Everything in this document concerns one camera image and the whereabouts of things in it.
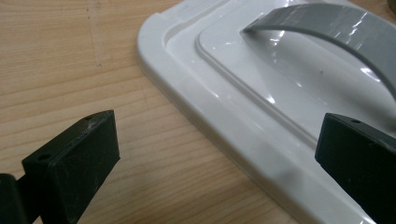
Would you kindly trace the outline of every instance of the wood grain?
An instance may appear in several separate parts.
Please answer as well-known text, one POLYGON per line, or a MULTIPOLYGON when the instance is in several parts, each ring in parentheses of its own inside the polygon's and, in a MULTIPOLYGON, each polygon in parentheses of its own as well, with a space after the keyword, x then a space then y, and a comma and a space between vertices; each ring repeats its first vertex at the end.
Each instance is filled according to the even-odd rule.
MULTIPOLYGON (((0 170, 114 109, 121 160, 79 223, 297 223, 143 75, 136 35, 178 0, 1 0, 0 170)), ((354 0, 394 20, 385 1, 354 0)))

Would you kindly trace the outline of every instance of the gray plastic handle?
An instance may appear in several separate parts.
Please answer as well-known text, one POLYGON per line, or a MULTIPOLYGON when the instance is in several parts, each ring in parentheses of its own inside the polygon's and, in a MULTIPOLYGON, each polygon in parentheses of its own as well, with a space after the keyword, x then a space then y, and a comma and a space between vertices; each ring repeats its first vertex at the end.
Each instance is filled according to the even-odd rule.
POLYGON ((355 7, 305 4, 274 9, 244 32, 285 30, 325 39, 350 52, 382 80, 396 100, 396 27, 355 7))

